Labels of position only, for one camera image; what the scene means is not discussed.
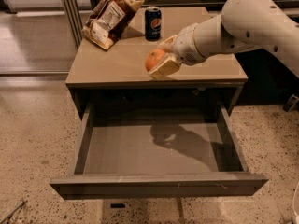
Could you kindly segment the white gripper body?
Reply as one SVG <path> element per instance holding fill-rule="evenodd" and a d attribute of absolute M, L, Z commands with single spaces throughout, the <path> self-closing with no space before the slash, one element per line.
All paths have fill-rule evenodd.
<path fill-rule="evenodd" d="M 192 66 L 202 63 L 206 58 L 198 51 L 194 35 L 198 23 L 183 28 L 176 36 L 172 50 L 178 60 L 186 65 Z"/>

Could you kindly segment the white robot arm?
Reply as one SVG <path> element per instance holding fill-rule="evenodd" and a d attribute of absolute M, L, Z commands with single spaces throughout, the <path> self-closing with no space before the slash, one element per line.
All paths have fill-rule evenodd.
<path fill-rule="evenodd" d="M 227 0 L 219 15 L 183 28 L 158 49 L 164 56 L 148 68 L 154 78 L 174 74 L 183 64 L 248 49 L 264 49 L 294 71 L 299 67 L 299 24 L 272 0 Z"/>

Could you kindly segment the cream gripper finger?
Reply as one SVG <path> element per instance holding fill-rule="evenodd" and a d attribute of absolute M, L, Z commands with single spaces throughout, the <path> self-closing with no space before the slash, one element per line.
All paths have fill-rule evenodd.
<path fill-rule="evenodd" d="M 148 74 L 153 78 L 167 77 L 176 73 L 181 67 L 181 63 L 177 60 L 174 54 L 166 53 L 160 58 L 151 69 Z"/>
<path fill-rule="evenodd" d="M 165 52 L 168 52 L 168 53 L 173 53 L 173 47 L 174 47 L 174 43 L 175 43 L 176 38 L 177 38 L 176 35 L 171 35 L 165 41 L 160 43 L 157 46 L 157 48 L 162 49 L 162 50 L 164 50 Z"/>

